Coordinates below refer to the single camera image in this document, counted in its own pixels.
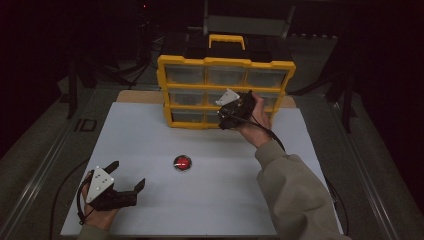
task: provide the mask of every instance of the red button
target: red button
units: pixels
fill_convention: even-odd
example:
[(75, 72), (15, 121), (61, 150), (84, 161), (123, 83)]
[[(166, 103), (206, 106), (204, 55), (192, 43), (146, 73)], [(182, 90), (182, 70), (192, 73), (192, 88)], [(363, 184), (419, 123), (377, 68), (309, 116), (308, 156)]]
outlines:
[(191, 159), (186, 155), (178, 156), (174, 160), (174, 168), (178, 171), (186, 171), (190, 169), (191, 165)]

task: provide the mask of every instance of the hand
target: hand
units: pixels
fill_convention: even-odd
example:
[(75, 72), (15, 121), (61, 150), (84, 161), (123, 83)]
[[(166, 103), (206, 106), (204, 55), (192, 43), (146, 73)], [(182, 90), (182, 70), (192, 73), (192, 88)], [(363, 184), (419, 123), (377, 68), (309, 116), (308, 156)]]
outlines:
[[(271, 129), (271, 122), (268, 116), (265, 113), (265, 101), (263, 98), (259, 97), (256, 93), (252, 92), (252, 96), (256, 101), (255, 108), (253, 109), (252, 116), (250, 121), (256, 122), (267, 129)], [(256, 148), (260, 147), (262, 144), (271, 141), (271, 137), (264, 130), (256, 127), (252, 124), (245, 123), (238, 128), (238, 131), (244, 138)]]
[[(90, 188), (90, 184), (88, 183), (85, 184), (84, 187), (82, 188), (82, 196), (84, 198), (84, 202), (85, 202), (85, 199), (87, 198), (87, 193), (89, 188)], [(96, 211), (88, 203), (85, 203), (84, 213), (86, 216), (88, 215), (85, 219), (85, 224), (108, 231), (118, 211), (119, 209), (113, 209), (110, 211)]]

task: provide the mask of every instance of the gray sleeve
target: gray sleeve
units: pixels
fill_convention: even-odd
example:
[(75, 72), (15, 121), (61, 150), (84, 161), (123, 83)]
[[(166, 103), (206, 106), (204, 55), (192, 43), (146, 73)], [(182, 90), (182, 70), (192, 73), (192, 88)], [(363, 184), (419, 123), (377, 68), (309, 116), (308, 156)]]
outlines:
[(327, 189), (297, 155), (287, 155), (275, 141), (255, 154), (257, 180), (281, 239), (350, 239), (339, 233)]
[(109, 231), (84, 224), (78, 235), (78, 240), (105, 240), (108, 236)]

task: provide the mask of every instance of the gray floor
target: gray floor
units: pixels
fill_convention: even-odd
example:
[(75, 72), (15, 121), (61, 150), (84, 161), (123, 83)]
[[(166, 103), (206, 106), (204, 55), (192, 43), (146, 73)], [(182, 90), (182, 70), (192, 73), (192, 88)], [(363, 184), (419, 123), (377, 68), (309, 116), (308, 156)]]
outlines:
[[(292, 91), (318, 78), (336, 40), (292, 37), (287, 42), (297, 66), (287, 87)], [(148, 68), (138, 83), (133, 89), (155, 90), (155, 69)], [(0, 238), (47, 239), (50, 212), (60, 183), (90, 157), (110, 105), (126, 88), (107, 80), (100, 81), (96, 89), (80, 88), (80, 107), (73, 120), (66, 120), (66, 104), (53, 104), (1, 159)], [(360, 96), (354, 96), (356, 117), (351, 118), (352, 133), (346, 134), (340, 125), (338, 104), (327, 103), (323, 98), (327, 88), (323, 86), (295, 97), (295, 101), (305, 118), (323, 172), (346, 205), (349, 235), (353, 239), (424, 239), (423, 216), (362, 107)], [(95, 131), (74, 131), (80, 118), (97, 120)], [(73, 239), (61, 237), (59, 232), (84, 169), (85, 164), (61, 188), (53, 239)], [(34, 198), (25, 202), (21, 196), (28, 193)], [(345, 213), (340, 203), (338, 206), (346, 230)]]

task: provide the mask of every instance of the storage organizer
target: storage organizer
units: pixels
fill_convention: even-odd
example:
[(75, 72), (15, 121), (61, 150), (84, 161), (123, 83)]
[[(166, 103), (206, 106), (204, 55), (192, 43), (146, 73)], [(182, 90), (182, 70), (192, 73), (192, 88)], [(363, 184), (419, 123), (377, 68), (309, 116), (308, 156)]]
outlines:
[(170, 127), (218, 128), (215, 101), (230, 88), (259, 94), (272, 118), (295, 69), (280, 38), (169, 33), (157, 70), (164, 116)]

